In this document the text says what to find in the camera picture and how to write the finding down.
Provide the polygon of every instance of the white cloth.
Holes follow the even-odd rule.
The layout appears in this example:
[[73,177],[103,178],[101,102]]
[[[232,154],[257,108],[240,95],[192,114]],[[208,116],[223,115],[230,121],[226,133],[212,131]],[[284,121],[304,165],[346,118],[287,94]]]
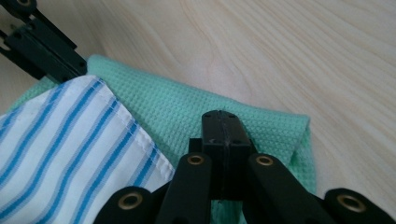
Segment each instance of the white cloth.
[[174,169],[98,77],[78,77],[0,117],[0,222],[92,223],[126,186]]

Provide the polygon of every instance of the wooden table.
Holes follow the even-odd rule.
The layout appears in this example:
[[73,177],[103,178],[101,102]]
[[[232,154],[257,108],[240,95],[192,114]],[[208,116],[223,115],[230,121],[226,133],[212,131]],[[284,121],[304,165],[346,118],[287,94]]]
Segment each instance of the wooden table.
[[[311,117],[318,196],[349,188],[396,218],[394,0],[39,1],[78,45],[132,67]],[[0,27],[12,20],[1,11]],[[34,83],[0,57],[0,112]]]

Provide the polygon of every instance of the black metal bracket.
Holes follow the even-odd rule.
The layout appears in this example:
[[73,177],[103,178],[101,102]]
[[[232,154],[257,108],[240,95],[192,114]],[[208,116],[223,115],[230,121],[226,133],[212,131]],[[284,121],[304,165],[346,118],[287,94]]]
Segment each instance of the black metal bracket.
[[37,8],[35,0],[0,0],[12,16],[25,24],[0,37],[9,49],[0,52],[17,66],[40,79],[44,76],[62,83],[87,73],[87,63],[76,52],[74,44]]
[[242,202],[248,223],[396,223],[353,190],[310,194],[280,160],[257,153],[236,115],[210,111],[202,125],[171,182],[118,191],[95,223],[209,223],[212,200]]

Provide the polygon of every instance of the cloth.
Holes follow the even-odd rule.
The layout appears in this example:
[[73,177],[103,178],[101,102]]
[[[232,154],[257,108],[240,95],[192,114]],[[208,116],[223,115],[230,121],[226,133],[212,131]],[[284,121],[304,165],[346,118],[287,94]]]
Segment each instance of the cloth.
[[[226,110],[241,119],[260,152],[278,157],[308,191],[315,192],[309,117],[244,105],[98,55],[88,60],[88,71],[106,82],[174,166],[188,152],[189,139],[201,136],[202,114]],[[55,86],[42,79],[14,107]],[[212,223],[243,221],[239,210],[240,204],[212,203]]]
[[98,77],[75,78],[0,117],[0,222],[93,223],[119,189],[174,169]]

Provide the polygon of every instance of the textured green fabric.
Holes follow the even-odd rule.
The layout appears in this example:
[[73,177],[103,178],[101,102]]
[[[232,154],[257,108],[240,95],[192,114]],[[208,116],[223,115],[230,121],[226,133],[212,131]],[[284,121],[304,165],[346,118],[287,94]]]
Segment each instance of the textured green fabric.
[[[201,136],[202,114],[226,110],[241,119],[260,152],[278,157],[310,192],[315,192],[309,117],[244,105],[102,56],[91,56],[88,70],[106,82],[175,167],[188,151],[189,138]],[[14,106],[54,86],[44,78]],[[236,212],[240,204],[212,204],[212,214],[215,214],[212,223],[234,223],[240,217]]]

